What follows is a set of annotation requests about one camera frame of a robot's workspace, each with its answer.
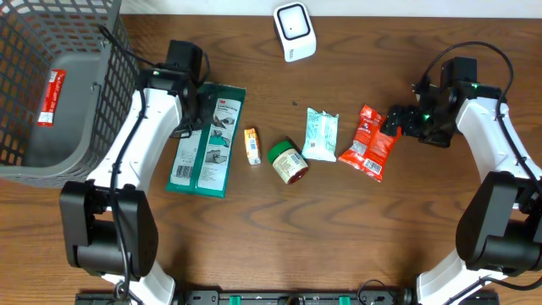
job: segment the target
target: teal clip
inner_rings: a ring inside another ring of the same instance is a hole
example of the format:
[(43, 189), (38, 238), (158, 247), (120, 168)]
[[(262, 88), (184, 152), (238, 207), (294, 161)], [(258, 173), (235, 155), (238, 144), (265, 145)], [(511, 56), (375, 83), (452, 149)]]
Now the teal clip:
[(350, 297), (339, 297), (339, 305), (350, 305)]
[(241, 297), (230, 297), (230, 305), (241, 305)]

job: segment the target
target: small orange box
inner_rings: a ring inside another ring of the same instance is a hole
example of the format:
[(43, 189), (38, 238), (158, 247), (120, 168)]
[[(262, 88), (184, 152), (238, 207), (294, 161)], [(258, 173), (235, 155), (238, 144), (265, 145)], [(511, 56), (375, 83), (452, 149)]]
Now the small orange box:
[(260, 144), (258, 143), (257, 133), (254, 128), (245, 130), (245, 147), (248, 163), (251, 165), (260, 164), (262, 162), (260, 158)]

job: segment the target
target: red snack bag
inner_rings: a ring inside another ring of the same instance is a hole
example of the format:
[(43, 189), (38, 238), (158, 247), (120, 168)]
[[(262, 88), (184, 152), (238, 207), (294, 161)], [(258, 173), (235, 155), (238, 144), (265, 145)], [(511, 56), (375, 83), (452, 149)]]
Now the red snack bag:
[(359, 114), (360, 122), (357, 127), (354, 143), (339, 157), (339, 161), (360, 169), (367, 175), (381, 182), (384, 166), (388, 160), (391, 149), (401, 134), (387, 136), (380, 132), (384, 118), (374, 109), (365, 105)]

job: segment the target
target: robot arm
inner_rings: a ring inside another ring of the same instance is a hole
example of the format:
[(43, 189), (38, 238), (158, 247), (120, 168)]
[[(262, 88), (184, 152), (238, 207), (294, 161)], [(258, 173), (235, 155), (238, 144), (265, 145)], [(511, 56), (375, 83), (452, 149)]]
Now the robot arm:
[[(524, 169), (517, 164), (517, 159), (506, 142), (498, 122), (495, 120), (496, 104), (496, 99), (486, 97), (466, 100), (456, 119), (457, 129), (467, 139), (474, 160), (476, 161), (481, 181), (484, 181), (490, 172), (511, 173), (513, 177), (526, 180), (528, 179), (528, 175), (525, 173)], [(523, 156), (528, 156), (516, 131), (512, 127), (507, 105), (501, 105), (501, 113), (505, 115), (503, 119), (506, 128), (511, 134), (516, 147)], [(542, 171), (534, 164), (531, 158), (528, 157), (526, 162), (529, 168), (538, 177), (542, 175)], [(516, 194), (512, 192), (512, 197), (510, 199), (511, 200), (508, 202), (503, 201), (506, 205), (505, 207), (499, 207), (498, 210), (496, 210), (495, 214), (497, 214), (497, 216), (500, 215), (500, 219), (495, 219), (494, 217), (488, 219), (488, 221), (494, 222), (500, 220), (500, 223), (504, 224), (504, 226), (501, 226), (501, 228), (497, 230), (498, 232), (496, 232), (500, 236), (505, 235), (505, 225), (508, 224), (508, 219), (512, 213), (512, 206), (515, 202)], [(460, 224), (463, 225), (460, 225), (460, 228), (471, 230), (471, 225), (466, 223), (467, 221), (462, 219)], [(474, 236), (476, 230), (472, 230), (470, 234)], [(461, 245), (463, 245), (463, 248), (470, 247), (470, 245), (466, 245), (466, 243), (462, 242), (465, 238), (468, 238), (468, 236), (457, 236), (456, 238)], [(481, 247), (484, 247), (485, 245), (486, 242), (480, 242)], [(533, 250), (536, 252), (538, 246), (535, 246)], [(511, 259), (505, 258), (505, 254), (502, 254), (503, 263), (506, 260)], [(515, 258), (520, 261), (525, 260), (525, 258), (521, 257)], [(527, 261), (526, 263), (527, 266), (530, 263), (535, 265), (538, 263), (537, 261), (538, 257), (533, 258), (530, 262)], [(417, 300), (421, 304), (458, 304), (461, 300), (482, 288), (480, 279), (487, 276), (497, 280), (504, 280), (508, 275), (498, 268), (471, 270), (467, 267), (467, 263), (460, 258), (457, 250), (454, 249), (454, 251), (435, 268), (418, 276), (416, 283)]]
[[(129, 258), (130, 295), (143, 304), (168, 305), (174, 280), (155, 258), (158, 229), (147, 201), (147, 192), (163, 147), (170, 136), (198, 130), (213, 118), (209, 101), (196, 94), (202, 50), (189, 42), (172, 41), (165, 64), (142, 71), (145, 117), (127, 146), (116, 175), (119, 225)], [(86, 182), (68, 182), (60, 196), (64, 242), (70, 265), (117, 284), (126, 279), (124, 260), (113, 222), (95, 219), (109, 210), (109, 187), (121, 147), (141, 114), (141, 94), (132, 97), (130, 111), (113, 145)]]
[[(382, 131), (394, 135), (401, 126), (420, 142), (448, 147), (461, 132), (473, 152), (482, 185), (462, 216), (456, 249), (416, 282), (416, 304), (458, 304), (490, 280), (504, 280), (542, 269), (542, 229), (533, 207), (540, 205), (533, 183), (506, 139), (496, 107), (498, 88), (477, 82), (476, 60), (454, 58), (443, 64), (440, 88), (429, 79), (414, 86), (419, 106), (394, 106)], [(527, 155), (501, 103), (502, 123), (526, 166), (537, 180), (542, 170)], [(529, 214), (511, 220), (512, 209)]]

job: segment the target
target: white packet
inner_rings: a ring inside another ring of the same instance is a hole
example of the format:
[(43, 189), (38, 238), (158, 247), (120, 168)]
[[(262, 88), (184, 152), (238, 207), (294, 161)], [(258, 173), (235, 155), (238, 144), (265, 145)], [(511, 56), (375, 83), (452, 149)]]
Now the white packet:
[(337, 145), (337, 125), (339, 115), (333, 116), (322, 111), (321, 114), (307, 108), (307, 133), (301, 155), (304, 158), (335, 162)]

